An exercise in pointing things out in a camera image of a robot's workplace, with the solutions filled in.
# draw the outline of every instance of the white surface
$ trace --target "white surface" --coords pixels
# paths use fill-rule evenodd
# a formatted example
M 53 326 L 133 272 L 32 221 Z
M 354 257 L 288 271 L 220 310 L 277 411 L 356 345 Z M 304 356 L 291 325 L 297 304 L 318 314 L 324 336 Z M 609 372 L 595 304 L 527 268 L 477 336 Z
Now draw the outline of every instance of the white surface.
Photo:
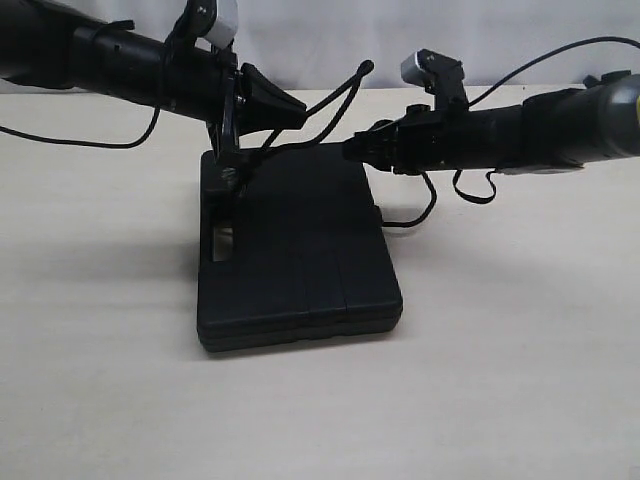
M 150 115 L 84 95 L 0 100 L 4 125 L 79 138 L 130 139 Z M 367 92 L 333 139 L 421 100 Z M 0 478 L 626 480 L 640 467 L 637 159 L 498 177 L 487 207 L 435 175 L 433 217 L 388 236 L 406 302 L 393 334 L 215 360 L 195 332 L 206 148 L 203 126 L 169 115 L 126 153 L 0 138 Z M 371 180 L 387 217 L 425 202 L 419 179 Z M 488 190 L 479 173 L 464 184 Z
M 164 39 L 186 0 L 64 0 L 104 20 L 133 18 Z M 429 48 L 465 62 L 469 85 L 506 73 L 565 43 L 595 35 L 638 37 L 638 0 L 240 0 L 235 47 L 286 88 L 335 88 L 365 58 L 365 84 L 401 86 L 400 62 Z M 638 70 L 627 46 L 586 47 L 545 62 L 515 81 L 579 82 L 585 75 Z

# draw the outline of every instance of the wire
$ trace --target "wire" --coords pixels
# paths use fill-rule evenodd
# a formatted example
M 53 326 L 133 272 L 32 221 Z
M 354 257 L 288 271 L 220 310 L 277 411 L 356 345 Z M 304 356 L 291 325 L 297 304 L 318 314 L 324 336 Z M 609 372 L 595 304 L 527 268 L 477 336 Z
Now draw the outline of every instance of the wire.
M 534 60 L 531 60 L 529 63 L 521 66 L 520 68 L 514 70 L 509 75 L 505 76 L 502 80 L 500 80 L 499 82 L 494 84 L 491 88 L 489 88 L 486 92 L 484 92 L 478 98 L 476 98 L 472 102 L 470 102 L 469 103 L 469 107 L 473 107 L 473 106 L 477 105 L 478 103 L 482 102 L 489 95 L 494 93 L 498 88 L 503 86 L 505 83 L 507 83 L 512 78 L 520 75 L 525 70 L 528 70 L 531 67 L 533 67 L 533 66 L 535 66 L 535 65 L 537 65 L 537 64 L 539 64 L 541 62 L 544 62 L 545 60 L 548 60 L 548 59 L 550 59 L 552 57 L 555 57 L 556 55 L 560 55 L 561 53 L 564 53 L 564 52 L 566 52 L 568 50 L 573 50 L 574 48 L 582 47 L 582 46 L 585 46 L 585 45 L 593 45 L 595 43 L 622 43 L 622 44 L 631 45 L 632 47 L 640 49 L 640 42 L 637 42 L 636 40 L 632 40 L 632 39 L 626 38 L 626 37 L 615 37 L 615 36 L 593 37 L 593 38 L 587 38 L 585 40 L 580 40 L 578 42 L 569 43 L 569 44 L 564 45 L 564 46 L 562 46 L 560 48 L 552 50 L 549 53 L 541 55 L 538 58 L 535 58 Z
M 185 21 L 184 14 L 178 19 L 173 30 L 167 36 L 167 39 L 164 42 L 164 49 L 162 53 L 162 58 L 160 60 L 159 72 L 158 72 L 158 87 L 157 87 L 157 100 L 156 105 L 153 109 L 153 115 L 151 117 L 151 121 L 149 122 L 149 126 L 144 131 L 144 133 L 133 142 L 128 143 L 104 143 L 104 142 L 91 142 L 85 140 L 67 140 L 60 138 L 50 138 L 43 137 L 40 135 L 33 135 L 30 133 L 21 132 L 18 130 L 14 130 L 12 128 L 7 128 L 0 126 L 0 132 L 5 133 L 7 135 L 12 135 L 14 137 L 22 138 L 24 140 L 30 140 L 33 142 L 47 143 L 52 145 L 67 145 L 73 147 L 87 147 L 87 148 L 102 148 L 107 150 L 130 150 L 132 148 L 139 147 L 143 143 L 145 143 L 151 135 L 153 134 L 156 126 L 158 125 L 158 120 L 160 119 L 160 113 L 162 112 L 162 98 L 164 96 L 164 85 L 165 85 L 165 70 L 167 62 L 173 53 L 173 43 L 176 37 L 176 33 L 182 27 Z M 135 23 L 133 20 L 119 20 L 111 23 L 107 23 L 99 27 L 90 38 L 90 45 L 93 45 L 97 38 L 103 33 L 112 30 L 133 30 L 135 28 Z
M 314 115 L 317 115 L 326 107 L 328 107 L 333 102 L 335 102 L 338 98 L 340 98 L 340 96 L 343 95 L 347 90 L 349 90 L 350 88 L 353 88 L 353 86 L 356 83 L 362 82 L 364 77 L 369 75 L 374 68 L 375 68 L 375 65 L 371 60 L 365 60 L 364 62 L 362 62 L 354 75 L 352 75 L 342 85 L 340 85 L 333 92 L 331 92 L 324 99 L 322 99 L 320 102 L 318 102 L 316 105 L 314 105 L 307 111 L 307 118 L 311 118 Z M 283 131 L 284 130 L 274 130 L 271 133 L 271 135 L 269 135 L 269 137 L 262 144 L 260 149 L 254 154 L 254 162 L 252 163 L 252 166 L 254 168 L 260 166 L 264 160 L 272 156 L 272 155 L 266 156 L 266 154 L 267 152 L 269 152 L 269 149 L 271 148 L 273 143 L 278 139 L 278 137 L 282 134 Z
M 431 212 L 433 212 L 433 209 L 436 207 L 436 204 L 438 203 L 438 191 L 436 190 L 435 185 L 431 181 L 431 178 L 429 178 L 429 175 L 427 175 L 424 172 L 421 173 L 420 175 L 422 176 L 422 179 L 427 184 L 427 187 L 429 188 L 429 191 L 431 192 L 431 201 L 429 202 L 429 205 L 427 206 L 426 210 L 422 213 L 422 215 L 420 215 L 415 220 L 411 220 L 410 222 L 383 222 L 382 223 L 383 227 L 386 227 L 386 228 L 413 228 L 413 227 L 417 227 L 418 225 L 424 223 L 424 221 L 427 218 L 429 218 L 429 215 L 431 215 Z
M 491 177 L 496 173 L 498 173 L 497 170 L 492 170 L 491 172 L 485 175 L 485 178 L 489 182 L 489 185 L 491 185 L 491 190 L 493 190 L 493 195 L 491 195 L 490 197 L 476 197 L 475 195 L 469 195 L 468 193 L 465 193 L 462 190 L 460 190 L 458 188 L 458 183 L 460 182 L 460 178 L 462 178 L 462 173 L 463 173 L 463 170 L 458 170 L 453 176 L 453 189 L 460 196 L 460 198 L 462 198 L 463 200 L 466 200 L 469 203 L 474 203 L 476 205 L 488 205 L 496 199 L 496 196 L 498 195 L 498 187 L 496 187 L 496 184 L 493 183 L 493 180 L 491 179 Z

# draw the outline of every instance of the black case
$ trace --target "black case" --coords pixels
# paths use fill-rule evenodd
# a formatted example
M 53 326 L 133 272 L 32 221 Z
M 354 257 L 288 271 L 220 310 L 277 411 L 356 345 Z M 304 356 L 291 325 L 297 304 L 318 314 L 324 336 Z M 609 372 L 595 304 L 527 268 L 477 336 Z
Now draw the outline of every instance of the black case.
M 269 160 L 211 258 L 214 158 L 202 159 L 198 335 L 210 352 L 392 330 L 402 295 L 361 164 L 321 145 Z

